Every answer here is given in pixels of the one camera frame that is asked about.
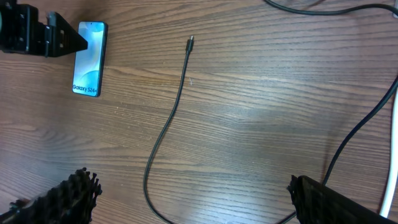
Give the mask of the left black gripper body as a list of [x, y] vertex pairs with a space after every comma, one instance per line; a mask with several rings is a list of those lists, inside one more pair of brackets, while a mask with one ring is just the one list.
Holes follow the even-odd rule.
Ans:
[[1, 0], [1, 51], [34, 55], [34, 29], [39, 10], [16, 0]]

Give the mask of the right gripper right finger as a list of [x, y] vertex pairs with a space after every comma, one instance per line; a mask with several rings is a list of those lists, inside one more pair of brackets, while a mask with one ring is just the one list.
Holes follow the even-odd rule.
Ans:
[[301, 224], [395, 224], [305, 175], [293, 175], [287, 190]]

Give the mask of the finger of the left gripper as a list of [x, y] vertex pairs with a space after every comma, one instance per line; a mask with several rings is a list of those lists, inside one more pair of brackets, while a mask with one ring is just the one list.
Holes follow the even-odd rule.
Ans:
[[88, 42], [57, 12], [47, 13], [47, 24], [41, 24], [39, 55], [61, 57], [88, 48]]

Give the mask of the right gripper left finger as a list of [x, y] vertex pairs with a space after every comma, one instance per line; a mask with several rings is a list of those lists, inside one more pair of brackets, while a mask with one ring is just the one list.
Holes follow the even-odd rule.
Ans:
[[1, 224], [90, 224], [101, 194], [97, 174], [84, 167], [31, 200], [11, 202]]

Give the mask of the blue Galaxy smartphone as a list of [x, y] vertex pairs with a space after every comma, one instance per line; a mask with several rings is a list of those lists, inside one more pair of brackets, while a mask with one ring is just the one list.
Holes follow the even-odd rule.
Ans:
[[88, 48], [75, 54], [72, 91], [80, 95], [99, 97], [108, 25], [102, 21], [80, 22], [78, 33], [87, 41]]

